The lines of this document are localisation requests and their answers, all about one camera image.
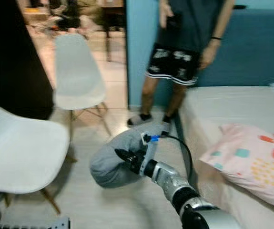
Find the slipper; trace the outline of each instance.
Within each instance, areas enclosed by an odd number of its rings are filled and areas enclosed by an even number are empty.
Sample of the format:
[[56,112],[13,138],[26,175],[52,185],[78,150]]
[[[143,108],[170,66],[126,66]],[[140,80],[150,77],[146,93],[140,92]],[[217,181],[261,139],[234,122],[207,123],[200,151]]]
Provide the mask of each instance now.
[[170,133],[170,131],[171,131],[171,126],[172,126],[172,124],[171,124],[171,123],[168,123],[168,122],[162,121],[162,122],[161,122],[161,125],[162,125],[161,136],[167,136],[167,135],[169,135],[169,133]]
[[133,117],[131,117],[128,121],[127,121],[127,126],[129,128],[131,127],[134,127],[134,126],[137,126],[137,125],[141,125],[141,124],[144,124],[144,123],[148,123],[152,120],[152,117],[150,118],[147,118],[145,120],[143,120],[141,118],[141,116],[138,114],[138,115],[135,115]]

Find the gray stuffed toy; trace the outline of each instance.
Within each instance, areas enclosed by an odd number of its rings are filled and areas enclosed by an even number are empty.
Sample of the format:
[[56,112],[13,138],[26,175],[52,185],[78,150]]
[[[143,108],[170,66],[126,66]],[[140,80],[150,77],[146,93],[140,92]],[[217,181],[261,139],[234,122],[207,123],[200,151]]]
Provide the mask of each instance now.
[[136,182],[141,177],[129,170],[124,161],[120,159],[115,149],[146,151],[142,144],[141,133],[150,135],[160,134],[162,126],[159,124],[148,124],[134,127],[116,136],[111,142],[104,145],[91,159],[90,172],[94,180],[101,187],[115,188]]

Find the white chair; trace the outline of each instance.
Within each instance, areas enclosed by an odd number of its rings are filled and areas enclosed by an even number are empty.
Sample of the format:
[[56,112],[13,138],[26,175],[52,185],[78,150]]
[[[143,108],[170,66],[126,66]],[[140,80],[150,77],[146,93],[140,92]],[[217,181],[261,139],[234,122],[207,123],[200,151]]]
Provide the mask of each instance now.
[[0,192],[40,190],[60,213],[45,187],[58,174],[68,147],[69,133],[63,125],[19,117],[0,108]]
[[[56,38],[55,46],[54,103],[64,110],[70,110],[71,119],[76,118],[73,117],[74,110],[85,110],[99,116],[111,135],[99,108],[102,104],[107,110],[103,102],[106,97],[105,84],[86,40],[79,34],[66,34]],[[91,107],[95,107],[98,113],[87,110]]]

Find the patterned pillowcase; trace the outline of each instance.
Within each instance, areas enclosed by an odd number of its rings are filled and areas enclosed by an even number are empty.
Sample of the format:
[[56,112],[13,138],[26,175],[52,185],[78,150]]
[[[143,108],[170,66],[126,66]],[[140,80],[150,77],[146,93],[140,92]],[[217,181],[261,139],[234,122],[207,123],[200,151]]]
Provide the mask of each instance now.
[[200,160],[274,205],[274,135],[255,126],[221,126],[223,138]]

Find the white mattress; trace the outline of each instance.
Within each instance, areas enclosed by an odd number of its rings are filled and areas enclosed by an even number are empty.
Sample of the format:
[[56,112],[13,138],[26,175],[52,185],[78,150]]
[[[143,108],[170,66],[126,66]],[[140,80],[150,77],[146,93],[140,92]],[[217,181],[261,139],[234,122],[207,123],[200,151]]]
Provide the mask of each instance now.
[[244,229],[274,228],[273,206],[227,182],[219,172],[198,161],[222,136],[220,124],[256,125],[274,133],[272,89],[261,86],[192,88],[180,109],[180,118],[203,197],[231,212]]

